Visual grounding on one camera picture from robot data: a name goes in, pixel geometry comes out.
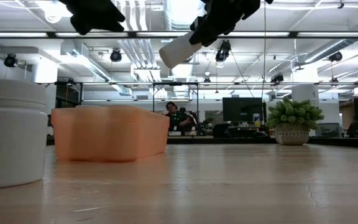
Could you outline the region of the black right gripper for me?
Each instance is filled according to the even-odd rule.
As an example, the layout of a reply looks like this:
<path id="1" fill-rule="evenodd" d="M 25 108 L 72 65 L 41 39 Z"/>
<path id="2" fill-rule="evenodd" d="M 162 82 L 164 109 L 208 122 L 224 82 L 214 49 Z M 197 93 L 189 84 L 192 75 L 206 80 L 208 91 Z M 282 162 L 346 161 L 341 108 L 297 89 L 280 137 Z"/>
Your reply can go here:
<path id="1" fill-rule="evenodd" d="M 201 44 L 204 47 L 211 45 L 219 35 L 227 35 L 240 20 L 247 19 L 259 8 L 259 0 L 208 1 L 207 16 L 198 16 L 190 25 L 193 32 L 189 39 L 190 44 Z"/>

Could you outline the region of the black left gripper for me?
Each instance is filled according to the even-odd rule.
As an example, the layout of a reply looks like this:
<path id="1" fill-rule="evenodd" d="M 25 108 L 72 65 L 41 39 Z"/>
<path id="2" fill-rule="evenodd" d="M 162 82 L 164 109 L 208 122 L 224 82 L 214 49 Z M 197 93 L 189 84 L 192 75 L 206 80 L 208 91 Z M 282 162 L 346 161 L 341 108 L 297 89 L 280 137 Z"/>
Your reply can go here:
<path id="1" fill-rule="evenodd" d="M 72 13 L 70 22 L 80 35 L 92 29 L 123 32 L 125 16 L 111 0 L 60 0 Z"/>

